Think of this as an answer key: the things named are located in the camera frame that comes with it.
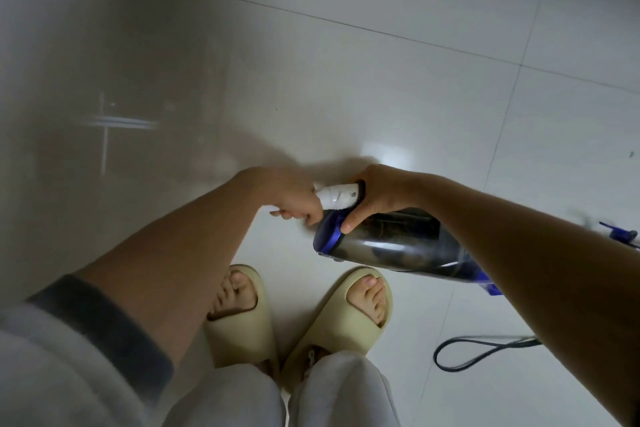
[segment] person's right arm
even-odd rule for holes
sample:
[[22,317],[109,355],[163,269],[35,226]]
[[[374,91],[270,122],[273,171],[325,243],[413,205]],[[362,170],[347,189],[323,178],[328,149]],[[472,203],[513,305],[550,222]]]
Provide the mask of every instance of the person's right arm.
[[622,425],[640,405],[640,254],[568,221],[433,174],[369,166],[348,233],[419,207],[480,264],[535,334]]

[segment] pants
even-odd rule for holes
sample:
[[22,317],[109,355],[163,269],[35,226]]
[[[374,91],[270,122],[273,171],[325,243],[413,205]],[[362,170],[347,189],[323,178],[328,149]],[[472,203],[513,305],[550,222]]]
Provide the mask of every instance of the pants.
[[[311,368],[289,400],[290,427],[399,427],[387,379],[340,351]],[[280,389],[253,365],[214,370],[169,412],[163,427],[283,427]]]

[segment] dark sleeve cuff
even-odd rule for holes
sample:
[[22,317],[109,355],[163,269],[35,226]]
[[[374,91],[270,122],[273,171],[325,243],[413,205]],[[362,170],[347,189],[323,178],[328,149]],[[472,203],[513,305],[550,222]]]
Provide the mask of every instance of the dark sleeve cuff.
[[157,402],[173,375],[171,360],[98,288],[74,275],[65,275],[28,302],[86,337],[144,403]]

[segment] floor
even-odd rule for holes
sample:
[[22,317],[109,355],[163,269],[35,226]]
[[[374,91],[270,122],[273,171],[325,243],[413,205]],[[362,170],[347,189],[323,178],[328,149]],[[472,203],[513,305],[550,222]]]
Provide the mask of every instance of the floor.
[[[253,164],[329,183],[377,160],[639,226],[640,0],[0,0],[0,14],[2,305]],[[352,266],[311,239],[261,212],[236,256],[264,277],[283,355]],[[370,358],[403,425],[616,425],[543,348],[433,368],[454,335],[529,330],[479,287],[385,275],[396,310]],[[157,423],[209,367],[199,337]]]

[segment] forearm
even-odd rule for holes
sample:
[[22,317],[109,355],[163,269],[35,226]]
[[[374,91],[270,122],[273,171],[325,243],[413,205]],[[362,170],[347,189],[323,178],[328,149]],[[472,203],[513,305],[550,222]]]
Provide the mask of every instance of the forearm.
[[169,355],[184,355],[260,207],[236,178],[149,224],[77,274],[125,310]]
[[630,424],[640,399],[640,255],[439,176],[420,174],[411,189],[556,357]]

